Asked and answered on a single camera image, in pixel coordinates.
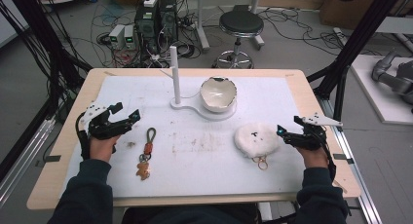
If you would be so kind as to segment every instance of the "stool base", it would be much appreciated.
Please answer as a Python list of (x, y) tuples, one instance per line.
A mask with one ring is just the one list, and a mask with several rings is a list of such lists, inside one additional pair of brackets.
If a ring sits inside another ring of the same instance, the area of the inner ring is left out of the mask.
[(213, 63), (212, 68), (246, 68), (253, 69), (252, 58), (244, 52), (227, 51), (222, 53)]

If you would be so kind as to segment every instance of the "black stool seat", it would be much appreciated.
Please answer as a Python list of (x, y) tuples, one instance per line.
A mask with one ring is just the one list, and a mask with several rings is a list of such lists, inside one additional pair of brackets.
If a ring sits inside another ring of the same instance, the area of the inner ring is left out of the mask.
[(227, 12), (219, 19), (223, 31), (237, 37), (254, 37), (261, 33), (264, 21), (249, 11)]

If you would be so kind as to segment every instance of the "gray robotic arm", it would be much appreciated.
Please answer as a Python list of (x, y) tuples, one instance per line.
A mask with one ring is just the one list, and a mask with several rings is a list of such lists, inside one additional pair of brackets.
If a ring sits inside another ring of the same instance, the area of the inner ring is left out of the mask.
[(387, 73), (387, 70), (392, 66), (396, 56), (400, 55), (396, 51), (391, 51), (379, 60), (373, 68), (371, 78), (389, 86), (393, 92), (401, 95), (405, 102), (413, 104), (413, 60), (402, 63), (398, 67), (396, 76), (392, 76)]

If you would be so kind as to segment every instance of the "dark sleeve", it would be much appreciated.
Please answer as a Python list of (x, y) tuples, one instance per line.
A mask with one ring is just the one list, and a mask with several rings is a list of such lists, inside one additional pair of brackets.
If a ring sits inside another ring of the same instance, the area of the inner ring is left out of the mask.
[(48, 223), (112, 223), (112, 188), (106, 184), (110, 169), (101, 160), (82, 162)]
[(296, 224), (346, 223), (343, 190), (332, 186), (327, 168), (304, 170), (303, 189), (297, 194), (297, 202), (301, 207)]

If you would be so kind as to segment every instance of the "bowl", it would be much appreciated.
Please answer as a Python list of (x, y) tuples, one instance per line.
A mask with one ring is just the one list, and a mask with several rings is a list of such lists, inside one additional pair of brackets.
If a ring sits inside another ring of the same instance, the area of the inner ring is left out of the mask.
[(201, 100), (211, 112), (228, 111), (237, 100), (237, 87), (228, 78), (210, 77), (201, 85)]

